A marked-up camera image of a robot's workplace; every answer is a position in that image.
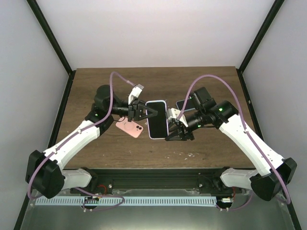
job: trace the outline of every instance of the cable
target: cable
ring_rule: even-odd
[[[107,189],[103,184],[98,185],[97,188],[104,188],[105,189],[104,195],[106,194]]]
[[[112,195],[112,196],[110,196],[110,195],[95,195],[95,194],[89,193],[89,192],[87,192],[87,191],[85,191],[85,190],[83,190],[83,189],[81,189],[81,188],[78,188],[78,187],[76,187],[75,189],[77,189],[77,190],[79,190],[80,192],[82,192],[82,193],[84,193],[84,194],[87,194],[87,195],[89,195],[89,196],[96,196],[96,197],[101,197],[101,198],[102,198],[102,197],[120,198],[120,199],[121,199],[121,201],[120,201],[118,204],[116,204],[116,205],[113,205],[113,206],[111,206],[111,207],[106,207],[106,208],[103,208],[103,209],[92,209],[93,212],[110,210],[110,209],[113,209],[113,208],[115,208],[115,207],[120,206],[122,203],[125,202],[125,198],[124,198],[123,196],[121,196],[121,195]],[[91,200],[95,200],[95,199],[86,200],[86,201],[83,203],[83,206],[82,206],[83,209],[86,209],[84,205],[85,205],[87,202],[91,201]]]
[[[123,116],[123,117],[124,117],[124,119],[122,119],[121,121],[120,121],[120,120],[114,120],[114,121],[117,121],[117,122],[122,122],[122,121],[124,121],[124,120],[125,120],[126,116]]]
[[[260,152],[260,154],[263,156],[263,158],[265,159],[265,161],[268,163],[268,165],[270,166],[270,168],[272,169],[272,171],[275,173],[278,181],[280,182],[283,190],[284,190],[284,193],[286,195],[286,204],[290,204],[291,203],[291,198],[290,198],[290,194],[288,192],[288,189],[287,189],[287,186],[286,184],[284,183],[282,177],[280,176],[280,174],[277,172],[277,170],[274,168],[274,166],[272,165],[272,163],[270,162],[269,158],[264,154],[264,152],[261,150],[261,148],[258,146],[258,144],[255,142],[255,140],[253,139],[253,137],[251,136],[251,134],[249,133],[249,131],[247,130],[247,127],[246,127],[246,124],[245,124],[245,121],[244,121],[244,117],[243,117],[243,113],[242,113],[242,108],[240,106],[240,103],[239,103],[239,100],[235,94],[235,92],[233,91],[233,89],[226,83],[226,81],[224,81],[223,79],[219,78],[218,76],[215,76],[215,75],[212,75],[212,74],[205,74],[205,75],[202,75],[202,76],[199,76],[197,79],[195,79],[192,84],[190,85],[189,87],[189,90],[187,92],[187,95],[186,95],[186,98],[184,100],[184,103],[183,103],[183,107],[180,111],[180,114],[178,116],[178,120],[182,117],[183,113],[184,113],[184,110],[186,108],[186,105],[187,105],[187,101],[189,99],[189,94],[193,88],[193,86],[196,84],[196,82],[198,82],[200,79],[202,78],[206,78],[206,77],[209,77],[209,78],[215,78],[219,81],[221,81],[228,89],[229,91],[231,92],[232,96],[234,97],[235,101],[236,101],[236,105],[238,107],[238,110],[239,110],[239,115],[240,115],[240,118],[241,118],[241,122],[242,122],[242,126],[245,130],[245,133],[247,134],[247,136],[249,137],[249,139],[251,140],[251,142],[254,144],[254,146],[256,147],[256,149]]]
[[[236,189],[235,189],[235,187],[232,187],[232,190],[234,191],[233,200],[235,201],[235,196],[236,196]]]
[[[135,86],[134,83],[132,83],[131,81],[125,79],[124,77],[122,77],[119,73],[117,72],[112,72],[110,74],[110,106],[109,106],[109,110],[106,114],[106,116],[104,118],[102,118],[100,121],[97,121],[94,124],[91,124],[87,127],[84,127],[81,129],[81,132],[87,130],[88,128],[91,128],[93,126],[96,126],[102,122],[104,122],[111,114],[112,111],[112,106],[113,106],[113,75],[116,74],[117,76],[119,76],[123,81],[125,81],[126,83],[132,85],[133,87]],[[69,136],[65,141],[63,141],[59,146],[56,147],[56,151],[58,151],[60,148],[62,148],[68,141],[70,141],[72,138],[74,138],[76,135],[78,135],[79,132],[75,132],[73,133],[71,136]],[[55,152],[50,153],[45,159],[43,159],[43,161],[38,165],[38,167],[34,170],[34,173],[32,174],[30,180],[29,180],[29,185],[28,185],[28,189],[27,189],[27,195],[29,197],[30,200],[36,199],[41,197],[42,195],[39,196],[32,196],[31,195],[31,188],[32,188],[32,184],[33,181],[38,173],[38,171],[43,167],[43,165],[49,160],[50,157],[52,157],[55,154]]]
[[[249,197],[249,199],[247,200],[247,202],[246,202],[245,204],[241,205],[240,207],[231,208],[231,209],[229,209],[228,211],[237,211],[237,210],[240,210],[240,209],[246,207],[246,206],[251,202],[251,200],[252,200],[252,198],[253,198],[253,195],[254,195],[254,193],[251,192],[250,197]]]

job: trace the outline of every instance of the pink phone case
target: pink phone case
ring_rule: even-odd
[[[143,127],[139,124],[131,121],[128,122],[128,118],[125,118],[123,121],[116,122],[116,127],[123,130],[125,133],[128,133],[134,138],[138,138],[139,135],[143,132]]]

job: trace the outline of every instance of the wooden table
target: wooden table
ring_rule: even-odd
[[[100,85],[108,84],[112,71],[144,89],[140,99],[166,100],[167,107],[176,107],[176,101],[185,98],[190,84],[203,74],[214,74],[236,92],[242,105],[245,120],[252,126],[251,117],[234,67],[184,67],[184,68],[112,68],[78,69],[68,98],[58,141],[72,132],[91,110],[94,96]],[[127,98],[131,86],[114,78],[114,92]],[[205,86],[217,102],[235,101],[228,89],[211,78],[200,80],[194,89]],[[148,137],[146,120],[138,122],[145,129],[139,138],[133,138],[115,126],[100,138],[82,149],[67,168],[202,168],[202,167],[251,167],[249,159],[224,134],[216,129],[194,131],[194,141],[152,140]]]

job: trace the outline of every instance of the phone screen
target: phone screen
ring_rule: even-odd
[[[166,102],[165,101],[152,101],[147,102],[146,105],[156,111],[158,115],[147,119],[149,130],[149,137],[151,139],[163,139],[168,136],[168,125],[166,120]]]
[[[182,110],[183,103],[184,103],[184,100],[176,102],[177,108],[179,110]],[[192,99],[188,99],[187,105],[186,105],[186,108],[184,109],[184,111],[189,111],[189,110],[193,110],[193,109],[195,109],[195,108],[194,108],[194,104],[192,102]]]

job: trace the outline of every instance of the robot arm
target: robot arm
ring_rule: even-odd
[[[129,95],[129,101],[121,101],[113,95],[113,106],[111,114],[127,116],[128,120],[143,120],[156,116],[157,111],[145,105],[144,101],[138,99],[143,87],[137,85]],[[101,136],[112,125],[114,119],[110,115],[104,122],[94,124],[107,115],[110,105],[109,85],[100,86],[94,97],[94,104],[85,120],[62,141],[45,150],[39,152],[35,150],[29,156],[26,181],[29,182],[36,168],[46,157],[51,157],[38,171],[33,180],[32,187],[39,191],[46,198],[56,196],[61,190],[74,187],[89,187],[92,190],[96,187],[95,174],[86,168],[78,170],[64,170],[66,164],[88,143]]]
[[[180,111],[174,108],[168,109],[166,114],[170,135],[166,137],[167,141],[194,140],[194,130],[212,124],[232,139],[256,168],[255,170],[226,169],[220,176],[221,182],[227,187],[252,189],[260,198],[269,201],[281,190],[281,184],[272,173],[270,165],[247,136],[246,131],[248,131],[282,176],[285,184],[290,183],[296,169],[296,162],[292,158],[284,159],[272,150],[247,124],[245,130],[238,110],[230,102],[223,101],[217,104],[204,87],[196,90],[190,97],[197,110],[193,115],[188,117],[183,115],[178,120]]]

